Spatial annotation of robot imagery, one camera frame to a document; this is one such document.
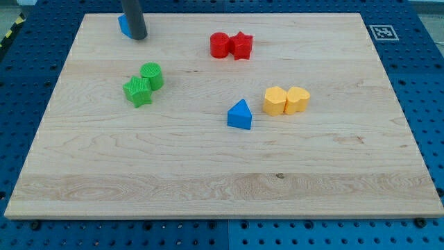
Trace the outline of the grey cylindrical robot arm stick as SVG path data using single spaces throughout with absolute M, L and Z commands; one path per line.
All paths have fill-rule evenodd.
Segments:
M 121 5 L 126 16 L 131 38 L 134 40 L 146 38 L 148 33 L 139 0 L 121 0 Z

